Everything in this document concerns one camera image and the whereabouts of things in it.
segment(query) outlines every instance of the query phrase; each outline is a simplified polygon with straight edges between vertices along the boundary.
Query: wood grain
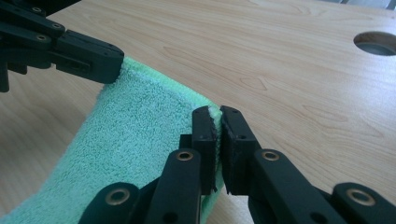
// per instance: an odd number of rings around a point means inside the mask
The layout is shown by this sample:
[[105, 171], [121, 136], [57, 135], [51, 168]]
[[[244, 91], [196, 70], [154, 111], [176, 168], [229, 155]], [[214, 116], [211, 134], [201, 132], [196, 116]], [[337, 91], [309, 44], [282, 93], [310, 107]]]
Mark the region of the wood grain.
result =
[[[263, 147], [325, 191], [368, 186], [396, 203], [396, 56], [353, 44], [396, 34], [394, 11], [297, 0], [87, 0], [50, 18], [240, 109]], [[35, 193], [101, 85], [50, 70], [0, 95], [0, 216]], [[251, 223], [220, 196], [208, 223]]]

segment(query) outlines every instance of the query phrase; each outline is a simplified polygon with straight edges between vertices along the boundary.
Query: table hole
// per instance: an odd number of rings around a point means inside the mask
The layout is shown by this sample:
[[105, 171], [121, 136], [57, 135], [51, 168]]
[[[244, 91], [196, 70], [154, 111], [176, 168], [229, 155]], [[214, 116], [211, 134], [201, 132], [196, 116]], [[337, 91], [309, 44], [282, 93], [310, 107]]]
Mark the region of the table hole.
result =
[[396, 35], [384, 32], [366, 32], [356, 35], [353, 42], [356, 47], [371, 54], [396, 55]]

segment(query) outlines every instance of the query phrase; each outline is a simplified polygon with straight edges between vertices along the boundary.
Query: towel fold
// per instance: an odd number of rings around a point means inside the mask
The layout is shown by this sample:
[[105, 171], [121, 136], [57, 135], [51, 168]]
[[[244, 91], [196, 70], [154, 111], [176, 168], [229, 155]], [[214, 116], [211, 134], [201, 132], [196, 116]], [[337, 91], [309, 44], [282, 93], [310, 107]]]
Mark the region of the towel fold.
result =
[[[118, 80], [105, 85], [52, 174], [39, 192], [0, 223], [78, 223], [100, 189], [116, 182], [139, 188], [161, 175], [179, 136], [191, 133], [192, 110], [209, 105], [218, 132], [219, 107], [199, 93], [130, 58]], [[217, 188], [222, 187], [220, 166]], [[218, 193], [203, 196], [205, 223]]]

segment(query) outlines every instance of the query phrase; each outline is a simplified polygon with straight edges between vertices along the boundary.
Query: terry cloth towel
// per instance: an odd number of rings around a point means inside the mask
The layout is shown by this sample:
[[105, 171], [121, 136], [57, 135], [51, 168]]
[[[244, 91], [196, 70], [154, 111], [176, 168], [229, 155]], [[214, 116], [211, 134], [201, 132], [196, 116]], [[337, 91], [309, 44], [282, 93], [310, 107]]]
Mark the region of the terry cloth towel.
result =
[[[199, 93], [130, 58], [120, 76], [105, 85], [79, 129], [39, 192], [0, 223], [78, 223], [94, 196], [116, 182], [142, 188], [159, 177], [179, 136], [191, 133], [192, 110], [209, 105], [219, 131], [221, 112]], [[222, 187], [220, 166], [217, 188]], [[216, 198], [202, 198], [205, 223]]]

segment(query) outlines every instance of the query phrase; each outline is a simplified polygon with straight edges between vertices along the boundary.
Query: wooden table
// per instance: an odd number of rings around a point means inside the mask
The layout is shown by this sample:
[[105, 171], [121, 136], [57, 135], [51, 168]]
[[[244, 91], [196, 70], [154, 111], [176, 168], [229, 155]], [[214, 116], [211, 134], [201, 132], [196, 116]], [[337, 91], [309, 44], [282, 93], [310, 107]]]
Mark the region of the wooden table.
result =
[[[240, 109], [263, 147], [331, 192], [357, 182], [396, 203], [396, 56], [358, 49], [396, 34], [394, 11], [309, 0], [84, 0], [50, 16]], [[0, 216], [35, 193], [102, 85], [50, 70], [10, 73], [0, 94]], [[249, 223], [224, 193], [208, 223]]]

